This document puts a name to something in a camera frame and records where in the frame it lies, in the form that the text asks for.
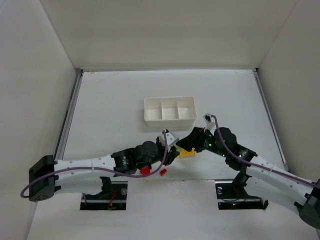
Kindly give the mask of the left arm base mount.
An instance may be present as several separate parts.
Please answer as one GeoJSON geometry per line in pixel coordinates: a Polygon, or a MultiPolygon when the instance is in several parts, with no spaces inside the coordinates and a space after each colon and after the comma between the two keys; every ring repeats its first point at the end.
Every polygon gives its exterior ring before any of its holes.
{"type": "Polygon", "coordinates": [[[101,186],[95,194],[83,193],[81,211],[125,211],[127,209],[128,182],[112,181],[100,177],[101,186]]]}

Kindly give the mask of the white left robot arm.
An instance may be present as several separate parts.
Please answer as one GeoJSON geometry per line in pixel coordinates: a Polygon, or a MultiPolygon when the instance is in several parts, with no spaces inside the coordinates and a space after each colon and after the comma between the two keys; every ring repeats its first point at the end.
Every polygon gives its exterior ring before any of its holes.
{"type": "Polygon", "coordinates": [[[175,147],[178,140],[167,132],[159,135],[155,142],[145,141],[133,148],[83,160],[59,160],[45,155],[29,169],[29,183],[20,195],[31,202],[50,199],[55,193],[93,195],[94,188],[106,192],[110,178],[152,176],[180,154],[175,147]]]}

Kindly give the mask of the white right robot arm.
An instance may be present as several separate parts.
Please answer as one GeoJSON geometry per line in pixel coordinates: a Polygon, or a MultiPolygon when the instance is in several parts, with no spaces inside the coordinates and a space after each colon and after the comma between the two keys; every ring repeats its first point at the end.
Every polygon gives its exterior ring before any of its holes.
{"type": "Polygon", "coordinates": [[[291,174],[256,152],[238,144],[229,128],[220,127],[214,132],[194,127],[177,145],[197,153],[210,151],[225,158],[225,163],[237,171],[233,186],[249,196],[266,199],[283,206],[306,224],[320,227],[320,183],[291,174]]]}

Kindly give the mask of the light green lego block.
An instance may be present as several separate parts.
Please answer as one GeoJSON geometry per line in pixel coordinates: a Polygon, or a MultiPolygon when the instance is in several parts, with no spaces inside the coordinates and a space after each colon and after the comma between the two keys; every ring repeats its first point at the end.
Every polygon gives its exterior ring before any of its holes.
{"type": "Polygon", "coordinates": [[[183,151],[183,149],[181,148],[181,147],[179,147],[179,146],[175,146],[176,147],[176,149],[177,149],[177,151],[179,151],[179,152],[182,152],[183,151]]]}

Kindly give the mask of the yellow lego brick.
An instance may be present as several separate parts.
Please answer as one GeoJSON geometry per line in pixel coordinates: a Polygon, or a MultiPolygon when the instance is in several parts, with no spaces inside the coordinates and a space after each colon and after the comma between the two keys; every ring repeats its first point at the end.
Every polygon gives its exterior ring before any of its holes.
{"type": "Polygon", "coordinates": [[[191,151],[187,151],[185,149],[182,149],[180,152],[179,152],[179,158],[191,158],[191,157],[194,157],[196,155],[196,151],[194,148],[191,149],[191,151]]]}

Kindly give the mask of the red small lego brick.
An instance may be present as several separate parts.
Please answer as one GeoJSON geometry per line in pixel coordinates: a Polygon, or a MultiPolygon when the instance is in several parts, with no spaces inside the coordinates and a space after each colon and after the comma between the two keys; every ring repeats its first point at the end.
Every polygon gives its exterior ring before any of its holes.
{"type": "Polygon", "coordinates": [[[163,170],[161,170],[161,171],[159,172],[159,174],[160,174],[161,176],[163,176],[166,172],[167,172],[167,170],[166,170],[166,169],[163,169],[163,170]]]}

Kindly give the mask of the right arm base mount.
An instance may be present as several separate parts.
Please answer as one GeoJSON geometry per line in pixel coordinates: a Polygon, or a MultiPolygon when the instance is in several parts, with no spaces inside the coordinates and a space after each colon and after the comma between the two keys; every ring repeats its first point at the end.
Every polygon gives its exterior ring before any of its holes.
{"type": "Polygon", "coordinates": [[[233,180],[215,182],[217,206],[219,210],[266,210],[269,201],[249,195],[244,187],[249,179],[244,173],[238,173],[233,180]]]}

